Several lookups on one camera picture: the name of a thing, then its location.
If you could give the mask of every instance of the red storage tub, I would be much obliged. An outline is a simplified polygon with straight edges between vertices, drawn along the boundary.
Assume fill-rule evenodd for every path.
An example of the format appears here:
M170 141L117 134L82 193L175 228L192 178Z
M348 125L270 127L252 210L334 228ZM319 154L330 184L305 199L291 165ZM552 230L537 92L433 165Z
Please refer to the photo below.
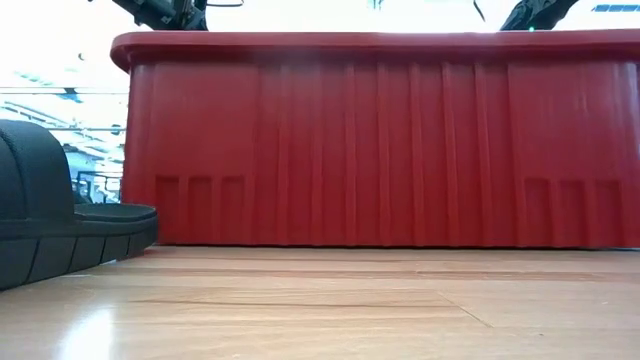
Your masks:
M146 32L125 201L163 244L640 247L640 31Z

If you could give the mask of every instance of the vertical rib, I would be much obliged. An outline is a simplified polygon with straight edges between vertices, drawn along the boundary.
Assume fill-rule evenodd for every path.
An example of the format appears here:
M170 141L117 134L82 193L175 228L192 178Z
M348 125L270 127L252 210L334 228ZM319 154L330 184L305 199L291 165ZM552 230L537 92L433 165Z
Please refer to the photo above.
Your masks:
M420 92L420 65L411 64L409 97L411 106L411 152L413 170L413 245L424 246L426 241L426 215L424 190L424 150Z
M489 124L487 109L487 73L484 66L476 65L476 106L478 145L480 157L480 196L482 202L482 243L488 244L493 236L493 199L491 196L491 161L489 156Z
M278 241L289 243L289 145L291 144L291 119L289 98L291 97L291 70L283 65L280 69L280 99L278 111Z
M357 176L357 149L356 149L356 77L353 64L346 67L346 99L345 99L345 141L346 146L346 240L350 246L355 246L357 241L357 214L356 214L356 176Z
M264 68L256 67L255 73L253 74L253 84L255 86L255 95L253 97L253 124L251 126L251 138L252 138L252 146L253 151L251 152L251 164L249 166L249 174L247 175L247 185L245 187L245 201L244 207L242 208L242 237L244 238L244 243L249 245L256 245L256 237L253 235L254 229L256 227L255 224L255 208L256 208L256 191L257 191L257 158L258 158L258 142L259 142L259 133L258 127L260 126L260 122L262 121L262 103L264 101L263 91L262 91L262 74L264 73Z
M389 164L389 108L387 103L389 74L384 64L378 63L378 146L380 157L380 240L391 245L391 193Z
M447 164L447 214L449 243L460 243L460 213L458 209L458 170L456 159L455 113L451 65L442 66L442 101L444 109L445 151Z
M317 74L314 79L314 105L316 114L313 124L313 154L311 164L311 241L313 245L323 245L324 238L322 228L322 147L324 141L324 113L323 105L323 87L322 87L322 67L318 65Z
M221 179L213 177L211 179L211 234L214 244L222 242L222 191Z
M181 176L178 182L178 234L189 231L189 178Z
M507 96L508 96L508 104L509 104L509 122L511 123L511 146L513 152L513 181L514 181L514 189L515 189L515 197L516 197L516 222L517 222L517 233L516 233L516 246L525 245L527 242L527 203L526 203L526 193L524 186L524 178L522 176L522 156L520 153L520 144L522 141L520 140L520 130L518 126L518 104L515 103L515 99L513 96L513 84L516 83L513 81L513 68L507 65Z
M587 215L587 246L600 247L598 242L598 207L596 200L596 184L594 181L585 182L585 204Z
M549 187L550 187L549 196L551 196L550 218L551 218L552 233L551 233L551 239L544 239L546 243L543 245L550 245L552 247L567 246L567 243L565 243L565 240L568 240L568 239L565 239L563 236L565 234L564 221L563 221L565 216L562 211L560 181L555 179L550 180Z

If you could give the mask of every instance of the black robotic arm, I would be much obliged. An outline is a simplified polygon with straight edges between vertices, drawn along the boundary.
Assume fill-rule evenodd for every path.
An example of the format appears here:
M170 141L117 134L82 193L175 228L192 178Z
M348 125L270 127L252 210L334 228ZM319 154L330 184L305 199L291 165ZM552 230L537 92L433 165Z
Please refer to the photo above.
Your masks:
M374 0L374 8L381 8L384 0ZM146 24L153 30L207 31L207 7L239 7L244 0L225 4L211 4L207 0L113 0L133 15L136 24ZM562 20L578 0L521 0L500 28L513 30L551 30ZM476 0L473 5L484 19Z
M244 0L211 4L207 0L113 0L133 15L136 24L153 30L207 31L207 7L239 7Z

